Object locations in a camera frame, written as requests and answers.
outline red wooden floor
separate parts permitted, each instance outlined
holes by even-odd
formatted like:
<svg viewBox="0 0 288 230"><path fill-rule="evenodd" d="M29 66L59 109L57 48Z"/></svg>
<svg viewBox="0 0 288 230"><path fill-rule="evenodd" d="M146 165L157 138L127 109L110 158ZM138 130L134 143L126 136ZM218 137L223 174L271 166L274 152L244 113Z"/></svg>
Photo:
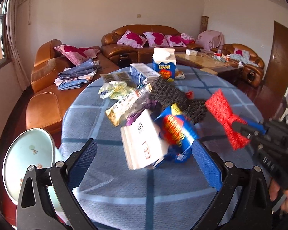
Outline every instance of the red wooden floor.
<svg viewBox="0 0 288 230"><path fill-rule="evenodd" d="M243 91L257 106L265 119L270 117L279 117L284 108L282 106L282 97L274 96L274 94L266 87L254 89L243 81L238 82L238 88ZM5 216L6 220L16 226L16 206L8 197L2 180L2 165L5 154L12 144L14 139L26 130L25 126L25 113L28 102L33 96L33 91L28 88L20 97L15 105L5 129L0 139L0 210ZM52 135L55 145L61 145L61 133Z"/></svg>

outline stack of folded clothes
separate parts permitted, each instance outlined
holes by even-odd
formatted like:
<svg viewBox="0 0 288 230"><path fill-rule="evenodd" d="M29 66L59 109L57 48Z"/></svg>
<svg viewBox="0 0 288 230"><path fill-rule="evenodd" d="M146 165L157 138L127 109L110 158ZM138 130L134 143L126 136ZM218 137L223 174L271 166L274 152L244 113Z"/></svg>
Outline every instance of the stack of folded clothes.
<svg viewBox="0 0 288 230"><path fill-rule="evenodd" d="M59 78L54 83L59 90L80 88L82 84L89 83L93 79L98 68L100 68L100 61L89 59L80 66L65 68L58 74Z"/></svg>

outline window frame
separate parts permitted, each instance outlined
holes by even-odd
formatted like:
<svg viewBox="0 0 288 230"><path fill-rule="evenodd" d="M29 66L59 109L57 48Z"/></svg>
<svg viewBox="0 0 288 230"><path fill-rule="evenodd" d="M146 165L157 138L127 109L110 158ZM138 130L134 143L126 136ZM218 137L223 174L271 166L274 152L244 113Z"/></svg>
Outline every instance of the window frame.
<svg viewBox="0 0 288 230"><path fill-rule="evenodd" d="M12 61L6 29L7 3L8 0L3 0L0 3L0 41L3 53L3 58L0 59L0 69Z"/></svg>

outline red bow tie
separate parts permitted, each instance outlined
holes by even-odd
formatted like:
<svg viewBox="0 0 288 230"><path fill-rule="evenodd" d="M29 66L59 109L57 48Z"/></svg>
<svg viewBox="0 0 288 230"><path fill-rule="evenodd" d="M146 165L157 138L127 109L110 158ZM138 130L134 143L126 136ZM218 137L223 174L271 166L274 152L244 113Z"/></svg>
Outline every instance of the red bow tie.
<svg viewBox="0 0 288 230"><path fill-rule="evenodd" d="M246 137L238 132L233 131L232 123L234 121L238 121L244 124L247 124L247 122L233 113L221 89L215 92L206 101L206 108L216 118L216 120L218 120L220 124L223 125L228 140L234 150L243 148L249 143L249 140Z"/></svg>

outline blue plaid cloth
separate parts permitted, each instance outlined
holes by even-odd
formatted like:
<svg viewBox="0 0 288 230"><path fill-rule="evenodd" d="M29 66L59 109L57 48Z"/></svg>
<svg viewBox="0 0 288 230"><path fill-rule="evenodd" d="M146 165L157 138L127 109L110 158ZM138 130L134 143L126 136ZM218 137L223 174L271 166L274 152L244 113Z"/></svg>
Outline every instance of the blue plaid cloth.
<svg viewBox="0 0 288 230"><path fill-rule="evenodd" d="M69 90L69 89L75 89L80 88L82 84L90 82L86 79L75 79L75 80L68 80L66 82L63 82L58 86L58 90Z"/></svg>
<svg viewBox="0 0 288 230"><path fill-rule="evenodd" d="M180 90L193 91L195 98L208 99L221 89L235 114L256 121L262 116L250 99L227 81L191 67L177 65L185 73L176 80ZM189 230L204 213L216 191L206 182L193 158L186 163L165 163L149 170L129 170L121 140L120 126L114 127L105 111L116 100L100 99L103 85L98 79L88 85L65 114L60 152L67 157L89 138L98 143L94 161L76 193L80 205L96 226L121 230ZM252 168L249 146L234 151L223 127L207 113L195 128L204 144L224 161ZM238 198L235 193L222 223L227 222Z"/></svg>
<svg viewBox="0 0 288 230"><path fill-rule="evenodd" d="M86 75L94 72L95 63L92 59L83 62L80 66L70 68L62 73L59 73L58 76L61 80L75 79L82 75Z"/></svg>

